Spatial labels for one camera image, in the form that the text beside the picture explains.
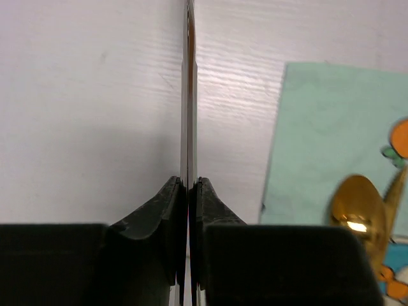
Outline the silver metal tongs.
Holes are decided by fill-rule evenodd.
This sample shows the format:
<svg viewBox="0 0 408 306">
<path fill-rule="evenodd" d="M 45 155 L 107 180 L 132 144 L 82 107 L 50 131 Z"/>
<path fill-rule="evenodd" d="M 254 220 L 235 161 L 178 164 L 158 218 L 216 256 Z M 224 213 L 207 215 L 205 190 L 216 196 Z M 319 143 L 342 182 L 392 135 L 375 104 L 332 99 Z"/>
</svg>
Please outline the silver metal tongs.
<svg viewBox="0 0 408 306">
<path fill-rule="evenodd" d="M 191 305 L 201 305 L 203 290 L 200 275 L 202 262 L 199 244 L 202 241 L 202 207 L 198 178 L 198 67 L 196 63 L 196 26 L 194 1 L 183 2 L 181 62 L 181 130 L 180 183 L 177 203 L 178 255 L 175 278 L 175 305 L 185 305 L 186 265 L 190 267 Z"/>
</svg>

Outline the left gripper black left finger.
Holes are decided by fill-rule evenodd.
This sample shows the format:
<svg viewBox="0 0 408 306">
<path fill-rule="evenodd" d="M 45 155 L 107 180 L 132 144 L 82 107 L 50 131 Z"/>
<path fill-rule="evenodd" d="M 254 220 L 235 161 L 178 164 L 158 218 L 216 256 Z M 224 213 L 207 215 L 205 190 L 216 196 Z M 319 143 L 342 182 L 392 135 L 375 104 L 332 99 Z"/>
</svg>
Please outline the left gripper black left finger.
<svg viewBox="0 0 408 306">
<path fill-rule="evenodd" d="M 182 304 L 186 226 L 178 177 L 112 225 L 1 226 L 2 305 Z"/>
</svg>

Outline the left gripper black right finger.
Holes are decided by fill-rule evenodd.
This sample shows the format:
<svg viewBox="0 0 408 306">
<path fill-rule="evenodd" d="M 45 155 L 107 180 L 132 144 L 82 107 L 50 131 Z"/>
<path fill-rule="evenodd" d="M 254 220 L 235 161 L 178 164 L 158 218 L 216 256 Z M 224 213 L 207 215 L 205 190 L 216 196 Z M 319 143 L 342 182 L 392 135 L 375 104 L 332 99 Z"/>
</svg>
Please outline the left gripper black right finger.
<svg viewBox="0 0 408 306">
<path fill-rule="evenodd" d="M 246 224 L 202 177 L 189 207 L 191 291 L 208 305 L 382 305 L 362 245 L 333 226 Z"/>
</svg>

